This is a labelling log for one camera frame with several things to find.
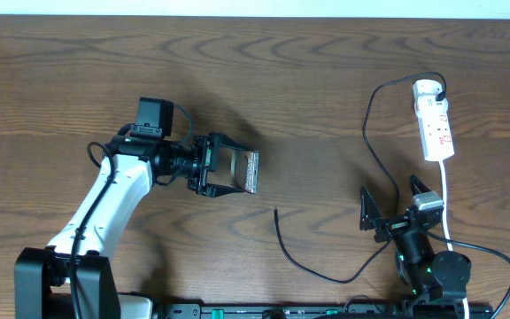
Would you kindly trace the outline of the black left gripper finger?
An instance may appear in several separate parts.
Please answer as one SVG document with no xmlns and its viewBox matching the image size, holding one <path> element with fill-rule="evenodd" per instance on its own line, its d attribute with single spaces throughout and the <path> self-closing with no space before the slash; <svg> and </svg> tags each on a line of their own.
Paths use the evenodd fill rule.
<svg viewBox="0 0 510 319">
<path fill-rule="evenodd" d="M 251 149 L 243 144 L 231 139 L 222 133 L 212 133 L 213 149 L 219 152 L 221 148 L 230 149 L 232 151 L 249 152 Z"/>
<path fill-rule="evenodd" d="M 244 193 L 244 190 L 236 188 L 234 186 L 225 186 L 219 184 L 206 185 L 206 196 L 210 198 L 217 198 L 232 193 Z"/>
</svg>

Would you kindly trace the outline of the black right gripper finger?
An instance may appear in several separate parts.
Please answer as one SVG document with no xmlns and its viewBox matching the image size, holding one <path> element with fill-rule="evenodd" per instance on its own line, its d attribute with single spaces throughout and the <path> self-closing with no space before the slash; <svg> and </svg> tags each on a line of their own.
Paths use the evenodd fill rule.
<svg viewBox="0 0 510 319">
<path fill-rule="evenodd" d="M 411 175 L 409 178 L 409 184 L 411 188 L 411 192 L 414 196 L 431 192 L 431 189 L 426 186 L 417 175 Z"/>
<path fill-rule="evenodd" d="M 371 193 L 365 186 L 360 188 L 361 212 L 359 229 L 376 230 L 381 227 L 382 215 Z"/>
</svg>

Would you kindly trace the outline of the Samsung Galaxy smartphone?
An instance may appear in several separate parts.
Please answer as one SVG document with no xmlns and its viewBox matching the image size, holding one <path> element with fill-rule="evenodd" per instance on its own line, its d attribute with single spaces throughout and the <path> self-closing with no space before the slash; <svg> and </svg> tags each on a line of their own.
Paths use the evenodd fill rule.
<svg viewBox="0 0 510 319">
<path fill-rule="evenodd" d="M 230 173 L 231 186 L 235 192 L 255 194 L 259 176 L 259 152 L 233 151 Z"/>
</svg>

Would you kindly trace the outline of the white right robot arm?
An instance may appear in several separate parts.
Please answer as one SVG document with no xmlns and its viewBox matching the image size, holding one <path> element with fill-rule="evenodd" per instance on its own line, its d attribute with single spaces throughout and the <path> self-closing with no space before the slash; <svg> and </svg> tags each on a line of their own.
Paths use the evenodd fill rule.
<svg viewBox="0 0 510 319">
<path fill-rule="evenodd" d="M 371 193 L 362 187 L 359 228 L 374 230 L 377 243 L 392 241 L 397 247 L 414 294 L 403 302 L 407 314 L 437 305 L 457 308 L 467 297 L 471 260 L 461 253 L 433 250 L 426 232 L 442 221 L 444 201 L 415 175 L 410 186 L 412 204 L 393 218 L 383 218 Z"/>
</svg>

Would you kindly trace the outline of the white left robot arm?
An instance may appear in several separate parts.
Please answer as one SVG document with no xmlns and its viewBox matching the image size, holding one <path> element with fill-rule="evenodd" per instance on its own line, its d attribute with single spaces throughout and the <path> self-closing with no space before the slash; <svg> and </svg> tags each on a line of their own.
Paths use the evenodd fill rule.
<svg viewBox="0 0 510 319">
<path fill-rule="evenodd" d="M 208 198 L 253 194 L 258 152 L 211 133 L 193 144 L 161 134 L 120 131 L 101 145 L 104 158 L 86 198 L 68 224 L 43 249 L 25 248 L 15 262 L 18 318 L 161 318 L 163 307 L 140 293 L 120 293 L 111 259 L 140 201 L 160 177 L 179 177 Z"/>
</svg>

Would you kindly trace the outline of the white charger plug adapter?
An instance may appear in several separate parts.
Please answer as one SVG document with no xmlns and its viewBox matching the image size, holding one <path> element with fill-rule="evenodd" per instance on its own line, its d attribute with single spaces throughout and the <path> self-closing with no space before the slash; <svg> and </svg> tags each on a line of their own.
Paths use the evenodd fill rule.
<svg viewBox="0 0 510 319">
<path fill-rule="evenodd" d="M 436 106 L 445 101 L 444 87 L 440 82 L 421 79 L 413 85 L 413 97 L 419 106 Z"/>
</svg>

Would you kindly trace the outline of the white power strip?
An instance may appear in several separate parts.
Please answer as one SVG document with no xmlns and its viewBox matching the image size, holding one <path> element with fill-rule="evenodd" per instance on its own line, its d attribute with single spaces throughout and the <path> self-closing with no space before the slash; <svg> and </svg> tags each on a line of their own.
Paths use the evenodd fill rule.
<svg viewBox="0 0 510 319">
<path fill-rule="evenodd" d="M 449 103 L 436 106 L 419 106 L 413 109 L 418 119 L 421 146 L 426 161 L 440 162 L 454 155 L 452 134 L 448 118 Z"/>
</svg>

